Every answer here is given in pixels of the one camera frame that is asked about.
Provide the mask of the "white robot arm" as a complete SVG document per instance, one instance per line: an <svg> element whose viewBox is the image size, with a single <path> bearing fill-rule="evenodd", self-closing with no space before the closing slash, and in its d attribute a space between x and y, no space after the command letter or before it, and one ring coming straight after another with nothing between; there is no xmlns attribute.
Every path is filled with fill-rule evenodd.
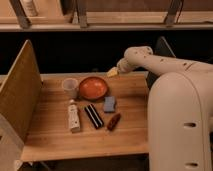
<svg viewBox="0 0 213 171"><path fill-rule="evenodd" d="M142 67L158 76L148 97L150 171L213 171L213 64L129 47L109 75Z"/></svg>

